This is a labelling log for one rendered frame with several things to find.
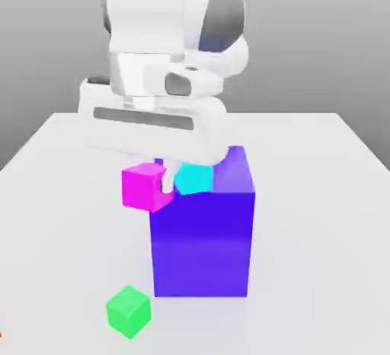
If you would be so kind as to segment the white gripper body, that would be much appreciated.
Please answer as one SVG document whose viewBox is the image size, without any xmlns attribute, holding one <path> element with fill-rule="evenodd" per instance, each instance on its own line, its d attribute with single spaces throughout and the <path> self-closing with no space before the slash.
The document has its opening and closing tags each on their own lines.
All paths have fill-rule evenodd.
<svg viewBox="0 0 390 355">
<path fill-rule="evenodd" d="M 215 97 L 126 97 L 85 79 L 78 118 L 85 143 L 97 149 L 214 165 L 228 151 L 227 112 Z"/>
</svg>

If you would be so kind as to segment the small magenta cube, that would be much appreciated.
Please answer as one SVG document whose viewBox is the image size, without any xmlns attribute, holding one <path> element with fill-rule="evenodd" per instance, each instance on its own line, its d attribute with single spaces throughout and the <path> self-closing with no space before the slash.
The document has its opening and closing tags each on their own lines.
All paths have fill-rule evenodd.
<svg viewBox="0 0 390 355">
<path fill-rule="evenodd" d="M 143 162 L 121 172 L 122 202 L 125 207 L 155 213 L 168 205 L 174 192 L 163 193 L 161 180 L 166 172 L 163 165 Z"/>
</svg>

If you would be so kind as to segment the small cyan cube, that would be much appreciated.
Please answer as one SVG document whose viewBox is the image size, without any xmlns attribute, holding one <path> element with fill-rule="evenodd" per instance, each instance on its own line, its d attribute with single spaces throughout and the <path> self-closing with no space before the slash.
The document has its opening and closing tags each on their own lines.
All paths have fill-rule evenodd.
<svg viewBox="0 0 390 355">
<path fill-rule="evenodd" d="M 174 185 L 181 195 L 210 192 L 213 189 L 213 166 L 183 162 L 174 177 Z"/>
</svg>

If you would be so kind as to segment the small green cube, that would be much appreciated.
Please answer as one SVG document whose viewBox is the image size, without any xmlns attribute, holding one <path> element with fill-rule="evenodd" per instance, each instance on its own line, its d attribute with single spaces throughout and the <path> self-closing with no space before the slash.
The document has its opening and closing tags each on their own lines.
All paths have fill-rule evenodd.
<svg viewBox="0 0 390 355">
<path fill-rule="evenodd" d="M 109 326 L 128 339 L 133 339 L 151 321 L 151 299 L 126 285 L 107 301 L 106 312 Z"/>
</svg>

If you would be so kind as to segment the large blue box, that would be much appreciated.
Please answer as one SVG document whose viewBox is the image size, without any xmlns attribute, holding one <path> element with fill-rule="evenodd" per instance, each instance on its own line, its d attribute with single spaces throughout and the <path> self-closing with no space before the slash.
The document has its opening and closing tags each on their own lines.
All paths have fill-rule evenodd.
<svg viewBox="0 0 390 355">
<path fill-rule="evenodd" d="M 149 216 L 157 297 L 245 297 L 255 188 L 244 147 L 214 167 L 210 192 L 183 195 Z"/>
</svg>

